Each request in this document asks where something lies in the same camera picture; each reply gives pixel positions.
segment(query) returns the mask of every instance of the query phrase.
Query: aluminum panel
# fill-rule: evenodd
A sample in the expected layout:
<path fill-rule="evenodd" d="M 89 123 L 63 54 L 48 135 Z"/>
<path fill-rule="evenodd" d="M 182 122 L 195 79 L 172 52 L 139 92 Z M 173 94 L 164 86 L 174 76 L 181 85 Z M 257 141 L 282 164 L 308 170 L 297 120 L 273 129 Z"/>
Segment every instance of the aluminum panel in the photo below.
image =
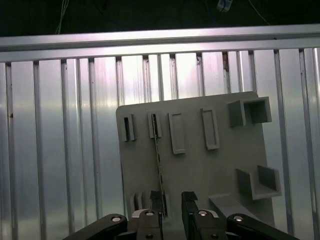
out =
<path fill-rule="evenodd" d="M 95 144 L 97 146 L 94 151 L 97 150 L 95 157 L 98 168 L 96 168 L 95 171 L 97 173 L 96 177 L 99 178 L 98 202 L 101 207 L 100 212 L 98 212 L 98 218 L 101 218 L 111 213 L 124 214 L 116 122 L 116 109 L 118 107 L 116 58 L 95 58 L 94 72 L 93 91 L 95 98 L 95 118 L 92 118 L 92 121 L 94 121 L 93 127 L 95 128 L 93 131 L 96 134 Z M 129 94 L 128 98 L 130 100 L 125 98 L 124 102 L 129 104 L 131 100 L 139 101 L 143 99 L 142 96 L 137 97 L 138 98 L 134 98 L 133 94 Z"/>
<path fill-rule="evenodd" d="M 228 93 L 228 85 L 224 79 L 224 61 L 222 52 L 202 53 L 204 95 Z"/>
<path fill-rule="evenodd" d="M 294 235 L 313 239 L 313 219 L 298 49 L 279 51 Z"/>
<path fill-rule="evenodd" d="M 62 75 L 59 60 L 39 62 L 39 138 L 46 239 L 69 234 Z"/>
<path fill-rule="evenodd" d="M 90 101 L 89 61 L 79 60 L 81 141 L 84 178 L 85 225 L 97 220 L 95 166 Z"/>
<path fill-rule="evenodd" d="M 64 144 L 69 183 L 69 228 L 72 233 L 86 225 L 78 68 L 76 59 L 68 59 L 62 65 Z"/>
<path fill-rule="evenodd" d="M 143 76 L 142 56 L 122 57 L 124 104 L 145 103 L 145 82 Z"/>
<path fill-rule="evenodd" d="M 318 143 L 320 142 L 319 136 L 319 124 L 317 125 L 317 121 L 319 121 L 320 117 L 320 48 L 315 48 L 313 50 L 313 61 L 314 61 L 314 85 L 309 88 L 309 101 L 310 101 L 310 113 L 312 114 L 311 118 L 311 133 L 312 133 L 312 146 L 313 146 L 313 164 L 314 164 L 314 176 L 315 176 L 315 192 L 316 192 L 316 204 L 318 210 L 318 218 L 319 218 L 319 210 L 320 210 L 320 149 Z"/>
<path fill-rule="evenodd" d="M 177 68 L 175 58 L 170 58 L 169 54 L 160 55 L 161 72 L 161 99 L 178 99 Z"/>
<path fill-rule="evenodd" d="M 309 179 L 311 191 L 312 218 L 314 227 L 314 239 L 320 239 L 319 233 L 319 193 L 316 179 L 319 180 L 319 173 L 315 171 L 320 167 L 320 122 L 318 105 L 318 80 L 317 80 L 317 50 L 305 49 L 300 53 L 300 65 L 302 76 L 302 91 L 304 103 L 305 129 L 307 136 L 307 156 L 309 166 Z"/>
<path fill-rule="evenodd" d="M 238 54 L 236 51 L 228 52 L 231 93 L 240 92 Z"/>
<path fill-rule="evenodd" d="M 280 136 L 277 78 L 273 50 L 254 51 L 257 94 L 269 97 L 272 122 L 262 124 L 267 164 L 279 170 L 282 196 L 272 198 L 274 225 L 288 232 Z"/>
<path fill-rule="evenodd" d="M 158 55 L 149 55 L 149 77 L 150 77 L 150 97 L 151 102 L 161 100 L 161 85 L 160 85 L 160 58 Z"/>
<path fill-rule="evenodd" d="M 195 53 L 178 53 L 176 59 L 176 75 L 178 98 L 193 98 L 200 96 L 197 56 Z"/>
<path fill-rule="evenodd" d="M 0 239 L 12 239 L 6 64 L 0 63 Z"/>
<path fill-rule="evenodd" d="M 18 239 L 40 239 L 33 63 L 11 64 L 14 181 Z"/>
<path fill-rule="evenodd" d="M 240 89 L 241 92 L 254 91 L 252 72 L 250 66 L 250 57 L 248 51 L 239 52 L 239 73 L 240 73 Z"/>

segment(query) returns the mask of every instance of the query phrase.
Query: gray pegboard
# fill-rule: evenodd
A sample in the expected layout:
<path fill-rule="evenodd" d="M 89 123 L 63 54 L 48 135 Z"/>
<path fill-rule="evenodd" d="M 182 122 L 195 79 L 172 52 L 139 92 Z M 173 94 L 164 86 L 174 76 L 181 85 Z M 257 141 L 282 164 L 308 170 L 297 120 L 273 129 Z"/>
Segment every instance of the gray pegboard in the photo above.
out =
<path fill-rule="evenodd" d="M 267 97 L 242 92 L 119 107 L 116 119 L 129 215 L 134 211 L 132 196 L 144 193 L 143 202 L 149 203 L 150 191 L 159 190 L 151 114 L 156 114 L 156 123 L 160 124 L 161 137 L 157 141 L 170 208 L 170 221 L 164 222 L 165 235 L 185 239 L 183 191 L 194 191 L 201 209 L 211 208 L 209 196 L 231 195 L 257 218 L 273 225 L 270 197 L 278 196 L 279 189 L 272 192 L 268 188 L 265 196 L 260 191 L 260 199 L 253 201 L 252 195 L 240 194 L 236 171 L 249 173 L 252 189 L 261 185 L 257 166 L 267 166 L 262 124 L 268 124 L 261 122 L 271 121 Z"/>

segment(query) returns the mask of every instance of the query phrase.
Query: corrugated metal wall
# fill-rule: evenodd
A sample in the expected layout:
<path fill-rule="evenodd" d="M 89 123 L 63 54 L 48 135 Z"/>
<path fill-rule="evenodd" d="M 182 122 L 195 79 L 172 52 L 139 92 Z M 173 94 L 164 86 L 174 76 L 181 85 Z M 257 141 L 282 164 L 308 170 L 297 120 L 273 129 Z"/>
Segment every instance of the corrugated metal wall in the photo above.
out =
<path fill-rule="evenodd" d="M 60 240 L 124 212 L 116 109 L 255 91 L 269 96 L 276 226 L 319 238 L 320 48 L 0 63 L 2 240 Z"/>

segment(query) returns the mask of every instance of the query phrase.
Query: gray plastic board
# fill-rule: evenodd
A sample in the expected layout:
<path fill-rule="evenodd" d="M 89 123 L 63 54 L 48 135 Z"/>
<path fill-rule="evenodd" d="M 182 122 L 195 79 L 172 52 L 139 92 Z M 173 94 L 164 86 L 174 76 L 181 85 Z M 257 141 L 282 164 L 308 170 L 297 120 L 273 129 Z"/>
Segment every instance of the gray plastic board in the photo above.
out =
<path fill-rule="evenodd" d="M 148 121 L 149 113 L 157 113 L 161 127 L 161 137 L 157 139 L 161 172 L 171 218 L 164 222 L 165 236 L 174 234 L 176 239 L 185 239 L 181 217 L 183 191 L 196 193 L 200 209 L 212 209 L 209 196 L 230 194 L 260 220 L 273 225 L 271 199 L 253 201 L 241 196 L 236 174 L 236 169 L 240 169 L 253 173 L 256 180 L 257 165 L 267 166 L 262 124 L 268 123 L 252 124 L 247 119 L 244 126 L 230 127 L 229 120 L 228 103 L 252 102 L 257 97 L 254 92 L 242 92 L 120 106 L 116 119 L 128 215 L 134 211 L 130 207 L 134 194 L 144 193 L 143 207 L 150 208 L 150 191 L 159 190 L 156 148 Z M 208 109 L 215 110 L 216 123 L 213 127 L 206 126 L 206 130 L 217 128 L 218 142 L 206 140 L 212 137 L 210 133 L 206 136 L 204 128 L 203 111 Z M 169 115 L 173 116 L 174 129 L 170 128 Z M 210 115 L 205 118 L 210 122 Z"/>

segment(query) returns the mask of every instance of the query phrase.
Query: vertical ridge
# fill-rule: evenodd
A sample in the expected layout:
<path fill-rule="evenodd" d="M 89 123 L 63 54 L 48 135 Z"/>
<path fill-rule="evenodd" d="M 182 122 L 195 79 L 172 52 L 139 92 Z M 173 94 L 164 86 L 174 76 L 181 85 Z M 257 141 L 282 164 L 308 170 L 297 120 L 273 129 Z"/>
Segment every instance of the vertical ridge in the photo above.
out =
<path fill-rule="evenodd" d="M 281 196 L 271 199 L 274 225 L 277 229 L 288 232 L 274 50 L 255 50 L 254 63 L 257 94 L 259 97 L 269 97 L 272 118 L 272 122 L 262 124 L 267 165 L 279 171 L 282 192 Z"/>
<path fill-rule="evenodd" d="M 177 61 L 176 55 L 172 54 L 169 55 L 170 61 L 170 83 L 171 83 L 171 99 L 178 99 L 179 98 L 179 89 L 178 89 L 178 78 L 177 78 Z"/>
<path fill-rule="evenodd" d="M 310 98 L 314 99 L 316 96 L 312 95 L 313 89 L 315 89 L 315 70 L 313 68 L 314 55 L 312 49 L 303 49 L 299 51 L 300 56 L 300 71 L 301 71 L 301 83 L 302 83 L 302 96 L 303 96 L 303 109 L 304 109 L 304 123 L 306 133 L 306 149 L 307 149 L 307 160 L 309 170 L 309 184 L 310 184 L 310 195 L 311 195 L 311 208 L 312 208 L 312 220 L 313 220 L 313 233 L 314 239 L 320 239 L 319 233 L 319 217 L 318 217 L 318 205 L 317 205 L 317 194 L 316 194 L 316 179 L 315 179 L 315 166 L 314 166 L 314 147 L 313 147 L 313 134 L 319 134 L 319 129 L 313 129 L 312 131 L 312 120 L 311 120 L 311 103 Z"/>
<path fill-rule="evenodd" d="M 89 60 L 78 60 L 79 71 L 79 113 L 81 129 L 81 152 L 83 169 L 84 217 L 85 226 L 97 220 L 96 184 L 92 135 L 92 110 L 90 101 Z"/>
<path fill-rule="evenodd" d="M 283 86 L 282 86 L 280 53 L 278 51 L 274 52 L 274 63 L 275 63 L 275 71 L 276 71 L 277 94 L 278 94 L 279 124 L 280 124 L 280 138 L 281 138 L 281 148 L 282 148 L 282 165 L 283 165 L 284 197 L 285 197 L 285 207 L 286 207 L 287 230 L 289 234 L 294 235 L 288 146 L 287 146 L 286 116 L 285 116 L 285 105 L 284 105 Z"/>
<path fill-rule="evenodd" d="M 255 63 L 255 55 L 253 51 L 249 51 L 249 68 L 251 73 L 252 90 L 257 93 L 258 89 L 257 89 L 256 63 Z"/>
<path fill-rule="evenodd" d="M 124 73 L 121 57 L 115 59 L 116 70 L 116 89 L 117 89 L 117 103 L 118 106 L 125 104 L 124 100 Z"/>
<path fill-rule="evenodd" d="M 239 66 L 239 52 L 229 51 L 227 54 L 228 70 L 229 70 L 229 81 L 230 81 L 230 92 L 240 92 L 240 66 Z"/>
<path fill-rule="evenodd" d="M 81 65 L 80 60 L 75 60 L 76 65 L 76 86 L 77 86 L 77 95 L 78 95 L 78 111 L 79 111 L 79 131 L 80 131 L 80 151 L 81 151 L 81 163 L 82 163 L 82 191 L 83 191 L 83 218 L 84 218 L 84 227 L 88 225 L 88 203 L 87 203 L 87 191 L 86 191 L 86 165 L 84 159 L 84 144 L 83 144 L 83 120 L 82 120 L 82 88 L 81 88 Z"/>
<path fill-rule="evenodd" d="M 314 118 L 317 120 L 315 127 L 318 128 L 318 131 L 313 134 L 314 137 L 312 139 L 312 142 L 315 144 L 314 147 L 314 177 L 315 177 L 315 187 L 316 187 L 316 192 L 315 195 L 317 196 L 316 199 L 316 204 L 317 204 L 317 209 L 318 209 L 318 219 L 320 218 L 319 216 L 319 210 L 320 210 L 320 172 L 318 169 L 320 168 L 320 149 L 318 148 L 319 144 L 319 139 L 320 139 L 320 48 L 314 48 L 313 49 L 313 67 L 314 67 L 314 108 L 316 108 L 316 116 Z"/>
<path fill-rule="evenodd" d="M 238 74 L 238 87 L 239 92 L 244 92 L 244 86 L 243 86 L 243 72 L 242 72 L 242 59 L 241 59 L 241 52 L 236 52 L 236 63 L 237 63 L 237 74 Z"/>
<path fill-rule="evenodd" d="M 35 112 L 35 132 L 36 132 L 36 155 L 37 155 L 37 173 L 38 173 L 38 192 L 39 192 L 39 214 L 40 214 L 40 238 L 47 239 L 46 217 L 44 201 L 44 180 L 42 164 L 42 144 L 41 144 L 41 120 L 39 116 L 39 62 L 33 62 L 33 87 L 34 87 L 34 112 Z"/>
<path fill-rule="evenodd" d="M 225 94 L 228 84 L 225 79 L 224 57 L 221 51 L 203 52 L 203 81 L 205 96 Z"/>
<path fill-rule="evenodd" d="M 160 92 L 161 101 L 173 99 L 173 77 L 172 77 L 172 63 L 169 54 L 159 55 L 159 72 L 160 74 Z"/>
<path fill-rule="evenodd" d="M 148 67 L 149 67 L 149 94 L 151 102 L 161 101 L 161 68 L 159 67 L 159 55 L 148 55 Z"/>
<path fill-rule="evenodd" d="M 143 74 L 143 89 L 144 102 L 150 103 L 152 101 L 151 81 L 150 81 L 150 65 L 149 56 L 142 56 L 142 74 Z"/>
<path fill-rule="evenodd" d="M 0 63 L 0 208 L 2 240 L 13 240 L 12 198 L 9 151 L 9 112 L 8 112 L 8 71 L 5 63 Z"/>
<path fill-rule="evenodd" d="M 163 75 L 163 66 L 162 66 L 162 56 L 159 54 L 157 58 L 157 68 L 158 68 L 158 87 L 159 87 L 159 101 L 164 100 L 164 75 Z"/>
<path fill-rule="evenodd" d="M 225 89 L 224 92 L 226 94 L 231 93 L 231 79 L 230 79 L 230 66 L 229 66 L 229 54 L 228 52 L 222 53 L 222 61 L 223 61 L 223 80 Z"/>
<path fill-rule="evenodd" d="M 12 240 L 18 240 L 18 219 L 16 204 L 16 180 L 15 180 L 15 146 L 14 146 L 14 111 L 12 96 L 12 67 L 5 67 L 6 76 L 6 109 L 8 121 L 8 143 L 9 143 L 9 174 L 10 174 L 10 199 L 11 199 L 11 227 Z"/>
<path fill-rule="evenodd" d="M 96 217 L 102 217 L 100 181 L 98 174 L 98 129 L 97 129 L 97 106 L 96 106 L 96 85 L 95 85 L 95 61 L 89 60 L 89 92 L 90 92 L 90 108 L 91 108 L 91 128 L 92 128 L 92 149 L 93 149 L 93 169 L 94 169 L 94 187 L 95 187 L 95 207 Z"/>
<path fill-rule="evenodd" d="M 61 61 L 61 93 L 62 93 L 62 117 L 63 117 L 63 138 L 64 138 L 64 161 L 65 161 L 65 179 L 66 179 L 66 199 L 67 199 L 67 211 L 68 211 L 68 229 L 69 234 L 74 232 L 74 212 L 73 203 L 71 201 L 71 186 L 70 186 L 70 163 L 69 163 L 69 151 L 68 151 L 68 124 L 67 124 L 67 104 L 68 99 L 66 93 L 66 85 L 68 84 L 67 79 L 67 62 Z"/>
<path fill-rule="evenodd" d="M 205 78 L 204 78 L 204 63 L 202 54 L 199 53 L 196 55 L 196 71 L 197 71 L 197 80 L 198 80 L 198 91 L 199 97 L 205 96 Z"/>

